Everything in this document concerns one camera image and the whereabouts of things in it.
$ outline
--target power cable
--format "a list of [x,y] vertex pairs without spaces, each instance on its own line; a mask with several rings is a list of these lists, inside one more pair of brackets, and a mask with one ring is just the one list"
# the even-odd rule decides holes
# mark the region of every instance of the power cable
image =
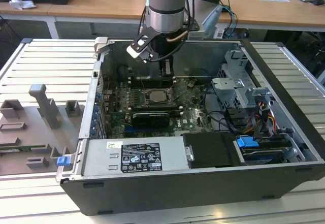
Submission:
[[1,15],[0,18],[7,24],[7,26],[11,29],[11,31],[21,40],[22,38],[13,30],[13,28],[9,25],[7,20],[5,20]]

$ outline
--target power supply label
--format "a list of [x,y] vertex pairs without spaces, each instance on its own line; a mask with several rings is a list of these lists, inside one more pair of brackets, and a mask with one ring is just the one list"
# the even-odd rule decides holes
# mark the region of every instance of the power supply label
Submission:
[[162,171],[160,146],[156,144],[123,144],[121,171],[151,172]]

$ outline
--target wooden desk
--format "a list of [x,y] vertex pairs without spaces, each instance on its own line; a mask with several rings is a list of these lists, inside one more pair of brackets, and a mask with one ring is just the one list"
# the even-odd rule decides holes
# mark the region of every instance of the wooden desk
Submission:
[[[225,5],[228,0],[221,0]],[[231,8],[238,16],[239,26],[275,26],[285,30],[325,28],[325,5],[315,6],[301,0],[272,2],[260,0],[230,0]],[[227,13],[222,14],[220,22],[229,22]]]
[[[238,28],[325,31],[325,5],[314,6],[300,0],[271,2],[230,0],[238,16]],[[70,0],[68,5],[37,4],[35,9],[15,10],[0,3],[0,14],[7,19],[46,21],[52,38],[58,39],[55,22],[139,23],[146,0]],[[228,25],[222,13],[218,26]]]
[[70,0],[68,5],[52,5],[50,16],[140,19],[146,0]]

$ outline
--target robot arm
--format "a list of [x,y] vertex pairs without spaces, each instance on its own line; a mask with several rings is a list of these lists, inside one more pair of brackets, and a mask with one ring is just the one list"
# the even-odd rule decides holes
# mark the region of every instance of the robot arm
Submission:
[[[185,0],[149,0],[150,27],[144,29],[127,48],[133,57],[144,61],[165,61],[185,42],[190,25],[183,27]],[[146,50],[158,53],[158,58]]]

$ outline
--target blue plastic clip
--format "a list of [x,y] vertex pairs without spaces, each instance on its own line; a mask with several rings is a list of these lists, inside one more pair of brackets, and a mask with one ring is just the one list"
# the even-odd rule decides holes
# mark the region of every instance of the blue plastic clip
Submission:
[[240,137],[237,139],[238,146],[241,147],[259,147],[258,142],[256,142],[253,137]]
[[56,165],[58,167],[69,167],[70,160],[71,160],[71,156],[60,156],[56,161]]

